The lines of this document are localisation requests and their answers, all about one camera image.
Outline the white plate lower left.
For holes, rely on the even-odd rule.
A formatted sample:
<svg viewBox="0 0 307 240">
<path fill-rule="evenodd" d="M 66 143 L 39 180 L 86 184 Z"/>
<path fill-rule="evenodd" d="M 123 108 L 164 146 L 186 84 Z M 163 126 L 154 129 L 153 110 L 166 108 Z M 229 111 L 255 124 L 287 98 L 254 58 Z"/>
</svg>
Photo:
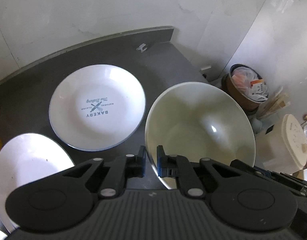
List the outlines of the white plate lower left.
<svg viewBox="0 0 307 240">
<path fill-rule="evenodd" d="M 8 232 L 17 228 L 6 213 L 5 202 L 16 188 L 74 166 L 67 152 L 45 135 L 25 133 L 0 150 L 0 219 Z"/>
</svg>

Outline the white bakery printed plate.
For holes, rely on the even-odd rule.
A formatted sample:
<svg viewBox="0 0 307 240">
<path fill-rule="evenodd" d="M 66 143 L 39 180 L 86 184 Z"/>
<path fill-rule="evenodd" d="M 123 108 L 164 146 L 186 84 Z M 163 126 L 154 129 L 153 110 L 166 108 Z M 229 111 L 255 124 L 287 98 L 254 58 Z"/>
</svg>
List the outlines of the white bakery printed plate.
<svg viewBox="0 0 307 240">
<path fill-rule="evenodd" d="M 49 103 L 49 122 L 68 146 L 103 151 L 137 130 L 145 106 L 143 86 L 133 74 L 117 66 L 95 64 L 59 83 Z"/>
</svg>

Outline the small white bracket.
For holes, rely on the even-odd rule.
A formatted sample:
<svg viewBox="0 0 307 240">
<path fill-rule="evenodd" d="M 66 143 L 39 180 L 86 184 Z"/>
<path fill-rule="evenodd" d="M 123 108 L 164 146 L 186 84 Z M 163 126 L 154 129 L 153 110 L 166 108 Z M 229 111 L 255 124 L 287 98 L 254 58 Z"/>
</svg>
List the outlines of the small white bracket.
<svg viewBox="0 0 307 240">
<path fill-rule="evenodd" d="M 136 48 L 136 51 L 140 51 L 141 53 L 145 52 L 147 50 L 147 44 L 142 43 L 140 46 Z"/>
</svg>

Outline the brown pot with bags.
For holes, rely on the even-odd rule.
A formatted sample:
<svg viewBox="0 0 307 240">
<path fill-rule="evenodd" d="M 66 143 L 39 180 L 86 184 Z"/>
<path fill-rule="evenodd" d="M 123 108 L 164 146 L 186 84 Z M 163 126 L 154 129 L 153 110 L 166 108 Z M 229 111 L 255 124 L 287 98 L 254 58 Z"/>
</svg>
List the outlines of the brown pot with bags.
<svg viewBox="0 0 307 240">
<path fill-rule="evenodd" d="M 222 77 L 221 87 L 246 113 L 254 113 L 269 97 L 265 80 L 252 68 L 234 64 Z"/>
</svg>

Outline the cream air fryer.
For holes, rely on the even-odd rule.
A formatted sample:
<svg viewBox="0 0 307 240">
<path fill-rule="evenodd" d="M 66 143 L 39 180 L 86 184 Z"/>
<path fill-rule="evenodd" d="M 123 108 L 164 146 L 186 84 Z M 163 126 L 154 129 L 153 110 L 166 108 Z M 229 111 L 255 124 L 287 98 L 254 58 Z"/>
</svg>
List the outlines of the cream air fryer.
<svg viewBox="0 0 307 240">
<path fill-rule="evenodd" d="M 307 163 L 307 137 L 292 114 L 256 135 L 256 154 L 269 171 L 293 174 Z"/>
</svg>

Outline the large cream ceramic bowl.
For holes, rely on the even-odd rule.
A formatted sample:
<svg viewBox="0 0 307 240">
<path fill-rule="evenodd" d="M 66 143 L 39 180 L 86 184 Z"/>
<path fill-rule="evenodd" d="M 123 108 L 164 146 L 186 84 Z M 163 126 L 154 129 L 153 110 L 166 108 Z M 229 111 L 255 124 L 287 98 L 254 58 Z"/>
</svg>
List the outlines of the large cream ceramic bowl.
<svg viewBox="0 0 307 240">
<path fill-rule="evenodd" d="M 145 124 L 145 146 L 158 172 L 157 146 L 191 162 L 209 158 L 230 165 L 239 159 L 254 166 L 256 142 L 249 119 L 221 89 L 183 82 L 165 90 L 152 104 Z"/>
</svg>

